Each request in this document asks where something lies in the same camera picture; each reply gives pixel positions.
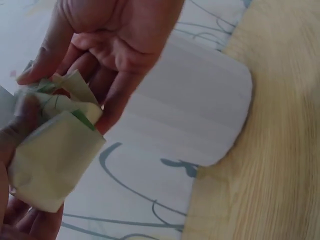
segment folded paper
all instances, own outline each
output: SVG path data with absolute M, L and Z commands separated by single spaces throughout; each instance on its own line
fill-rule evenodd
M 16 96 L 22 93 L 38 98 L 41 126 L 16 149 L 10 193 L 55 213 L 106 142 L 94 127 L 102 110 L 77 70 L 24 86 Z

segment wood grain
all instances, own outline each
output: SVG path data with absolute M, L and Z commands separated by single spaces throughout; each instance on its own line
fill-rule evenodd
M 319 240 L 320 1 L 254 0 L 224 52 L 254 99 L 234 148 L 199 170 L 182 240 Z

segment palm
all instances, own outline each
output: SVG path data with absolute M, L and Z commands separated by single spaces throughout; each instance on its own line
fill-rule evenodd
M 77 34 L 73 36 L 67 53 L 63 53 L 62 62 L 59 56 L 51 59 L 50 67 L 43 66 L 39 57 L 37 70 L 41 74 L 32 76 L 56 70 L 63 75 L 78 69 L 89 82 L 97 100 L 104 104 L 104 115 L 97 123 L 98 129 L 104 133 L 119 119 L 131 94 L 158 60 L 183 2 L 59 0 L 55 18 L 60 18 L 61 24 L 67 20 L 68 28 Z M 49 30 L 48 40 L 58 35 L 62 39 L 68 38 L 66 31 L 58 29 L 58 21 L 53 25 L 57 30 Z

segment table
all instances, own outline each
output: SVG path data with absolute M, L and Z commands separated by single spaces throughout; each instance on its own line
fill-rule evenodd
M 255 0 L 224 52 L 251 70 L 243 133 L 201 168 L 183 240 L 320 238 L 320 2 Z

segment patterned tablecloth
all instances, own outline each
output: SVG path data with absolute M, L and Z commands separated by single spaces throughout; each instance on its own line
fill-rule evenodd
M 250 0 L 186 0 L 174 31 L 221 50 L 249 3 Z M 21 32 L 21 38 L 34 40 L 34 47 L 24 51 L 21 59 L 8 63 L 7 71 L 1 72 L 2 78 L 13 80 L 27 58 L 35 57 L 53 5 L 53 0 L 0 0 L 0 39 L 21 31 L 12 29 L 14 22 L 34 22 L 28 31 Z M 4 53 L 0 49 L 1 61 L 10 62 L 10 56 Z M 11 83 L 6 88 L 13 92 L 16 86 Z M 58 239 L 180 239 L 197 168 L 171 159 L 165 152 L 108 141 L 67 199 Z

